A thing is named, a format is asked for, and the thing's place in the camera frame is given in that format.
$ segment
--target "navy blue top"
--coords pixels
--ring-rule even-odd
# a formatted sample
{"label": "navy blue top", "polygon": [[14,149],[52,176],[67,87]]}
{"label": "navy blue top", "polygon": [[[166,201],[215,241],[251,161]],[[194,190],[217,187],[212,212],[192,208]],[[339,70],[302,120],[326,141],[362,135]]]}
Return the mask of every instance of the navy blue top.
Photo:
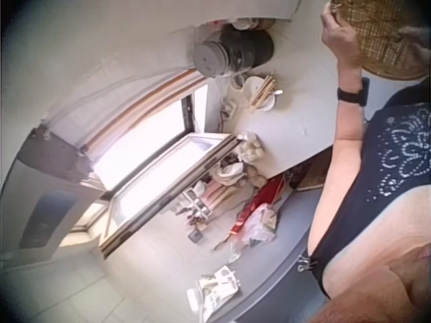
{"label": "navy blue top", "polygon": [[310,257],[323,288],[323,271],[398,196],[430,180],[430,90],[407,87],[377,111],[364,134],[361,167],[327,232]]}

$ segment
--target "woven tray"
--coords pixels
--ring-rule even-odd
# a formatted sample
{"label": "woven tray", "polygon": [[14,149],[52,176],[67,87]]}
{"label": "woven tray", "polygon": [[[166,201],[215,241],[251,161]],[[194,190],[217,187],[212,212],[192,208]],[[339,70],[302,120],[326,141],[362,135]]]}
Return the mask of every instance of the woven tray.
{"label": "woven tray", "polygon": [[411,80],[427,74],[416,59],[409,40],[398,30],[420,26],[422,17],[409,0],[333,0],[340,14],[356,30],[363,68],[387,79]]}

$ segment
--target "person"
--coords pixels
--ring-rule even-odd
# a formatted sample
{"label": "person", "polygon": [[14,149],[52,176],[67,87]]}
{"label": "person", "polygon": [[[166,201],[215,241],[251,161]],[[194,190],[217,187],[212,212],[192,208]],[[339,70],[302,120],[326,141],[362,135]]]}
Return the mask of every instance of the person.
{"label": "person", "polygon": [[[355,30],[331,13],[329,3],[321,18],[322,41],[337,58],[339,88],[359,94]],[[429,68],[423,30],[399,32],[418,40],[418,58]],[[366,129],[361,105],[339,101],[306,261],[332,300],[312,322],[414,322],[431,308],[430,122],[429,77],[396,93]]]}

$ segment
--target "chopsticks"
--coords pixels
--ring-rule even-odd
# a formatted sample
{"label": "chopsticks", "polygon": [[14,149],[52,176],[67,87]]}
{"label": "chopsticks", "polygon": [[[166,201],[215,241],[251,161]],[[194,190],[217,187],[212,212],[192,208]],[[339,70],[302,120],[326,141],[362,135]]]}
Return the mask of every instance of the chopsticks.
{"label": "chopsticks", "polygon": [[268,75],[263,81],[262,86],[256,91],[256,94],[250,100],[250,109],[255,111],[275,90],[275,79]]}

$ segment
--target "white bowl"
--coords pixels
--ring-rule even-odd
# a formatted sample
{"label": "white bowl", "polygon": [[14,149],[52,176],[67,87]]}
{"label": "white bowl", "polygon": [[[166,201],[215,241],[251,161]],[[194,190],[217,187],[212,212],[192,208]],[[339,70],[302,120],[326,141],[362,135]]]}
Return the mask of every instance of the white bowl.
{"label": "white bowl", "polygon": [[[253,95],[262,86],[264,79],[259,76],[250,76],[244,83],[244,97],[250,102]],[[275,105],[275,96],[270,95],[260,107],[257,108],[258,111],[268,111],[272,109]]]}

